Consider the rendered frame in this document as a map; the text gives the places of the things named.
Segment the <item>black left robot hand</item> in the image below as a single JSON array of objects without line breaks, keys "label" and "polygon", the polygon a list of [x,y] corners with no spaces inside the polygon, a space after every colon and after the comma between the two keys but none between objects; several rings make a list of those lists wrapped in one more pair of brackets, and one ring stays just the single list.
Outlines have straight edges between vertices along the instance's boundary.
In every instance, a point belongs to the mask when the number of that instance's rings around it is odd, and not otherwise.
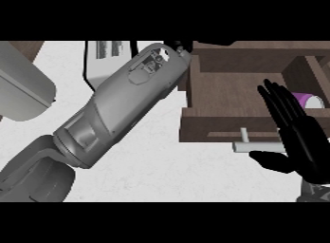
[{"label": "black left robot hand", "polygon": [[173,49],[184,49],[187,52],[193,51],[193,42],[192,41],[165,41],[164,44]]}]

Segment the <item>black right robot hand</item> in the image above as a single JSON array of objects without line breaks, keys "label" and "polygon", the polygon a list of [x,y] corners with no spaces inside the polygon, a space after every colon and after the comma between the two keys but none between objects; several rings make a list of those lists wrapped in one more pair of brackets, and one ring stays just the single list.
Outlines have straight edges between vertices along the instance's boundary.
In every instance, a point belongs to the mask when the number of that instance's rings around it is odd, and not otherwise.
[{"label": "black right robot hand", "polygon": [[317,119],[305,113],[289,90],[264,80],[258,92],[277,124],[286,154],[251,151],[249,157],[264,169],[297,172],[313,184],[330,184],[330,142]]}]

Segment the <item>purple can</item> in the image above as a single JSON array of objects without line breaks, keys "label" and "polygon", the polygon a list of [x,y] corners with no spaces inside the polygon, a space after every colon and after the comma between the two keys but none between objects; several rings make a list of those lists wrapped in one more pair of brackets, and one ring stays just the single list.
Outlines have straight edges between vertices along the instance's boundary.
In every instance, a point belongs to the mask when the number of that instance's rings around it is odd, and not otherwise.
[{"label": "purple can", "polygon": [[320,96],[311,93],[292,92],[297,103],[302,108],[323,108],[325,102]]}]

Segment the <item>brown wooden drawer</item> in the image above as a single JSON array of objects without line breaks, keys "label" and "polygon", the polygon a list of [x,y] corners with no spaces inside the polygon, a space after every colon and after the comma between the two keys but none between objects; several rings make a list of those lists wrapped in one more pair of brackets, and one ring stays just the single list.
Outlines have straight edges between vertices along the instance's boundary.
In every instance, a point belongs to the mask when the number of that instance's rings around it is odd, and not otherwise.
[{"label": "brown wooden drawer", "polygon": [[189,70],[184,108],[267,108],[258,93],[258,86],[264,80],[283,85],[292,92],[320,96],[323,108],[330,108],[330,83],[313,56],[295,58],[279,73],[204,72],[199,57],[195,57]]},{"label": "brown wooden drawer", "polygon": [[[317,119],[330,138],[330,108],[310,108],[307,114]],[[181,142],[242,141],[240,129],[248,131],[249,141],[279,141],[277,126],[267,108],[183,108],[178,140]]]}]

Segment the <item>brown wooden drawer front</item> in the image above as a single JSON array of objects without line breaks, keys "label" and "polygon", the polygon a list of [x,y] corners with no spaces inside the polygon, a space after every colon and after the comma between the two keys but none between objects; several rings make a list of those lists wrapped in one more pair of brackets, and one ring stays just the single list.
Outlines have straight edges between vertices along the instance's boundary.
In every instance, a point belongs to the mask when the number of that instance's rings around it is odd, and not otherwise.
[{"label": "brown wooden drawer front", "polygon": [[[330,108],[310,108],[307,114],[317,119],[330,138]],[[279,141],[277,126],[267,108],[183,108],[178,140],[181,142],[242,141],[240,129],[248,131],[249,141]]]}]

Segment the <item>brown wooden cabinet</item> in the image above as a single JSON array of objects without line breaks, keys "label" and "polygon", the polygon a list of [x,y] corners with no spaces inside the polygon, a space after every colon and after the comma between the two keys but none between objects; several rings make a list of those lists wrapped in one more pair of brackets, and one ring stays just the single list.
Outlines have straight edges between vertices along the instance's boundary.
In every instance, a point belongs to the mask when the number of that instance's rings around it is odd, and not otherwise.
[{"label": "brown wooden cabinet", "polygon": [[302,56],[320,65],[330,62],[330,41],[236,41],[229,46],[196,42],[193,47],[204,72],[279,73]]}]

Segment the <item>white appliance with black edge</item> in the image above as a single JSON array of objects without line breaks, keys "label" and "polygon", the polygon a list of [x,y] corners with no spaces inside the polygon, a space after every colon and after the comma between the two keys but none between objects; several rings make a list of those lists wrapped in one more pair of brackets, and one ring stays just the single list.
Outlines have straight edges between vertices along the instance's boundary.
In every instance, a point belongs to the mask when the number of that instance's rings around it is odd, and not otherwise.
[{"label": "white appliance with black edge", "polygon": [[136,41],[87,41],[83,77],[96,90],[124,64],[139,54]]}]

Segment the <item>grey rounded appliance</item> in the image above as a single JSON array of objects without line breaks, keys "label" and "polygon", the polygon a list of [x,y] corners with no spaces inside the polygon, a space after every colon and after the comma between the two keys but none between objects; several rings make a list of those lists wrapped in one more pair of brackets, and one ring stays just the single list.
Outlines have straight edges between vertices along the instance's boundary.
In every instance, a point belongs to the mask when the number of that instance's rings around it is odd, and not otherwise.
[{"label": "grey rounded appliance", "polygon": [[34,119],[52,106],[56,85],[9,41],[0,41],[0,115]]}]

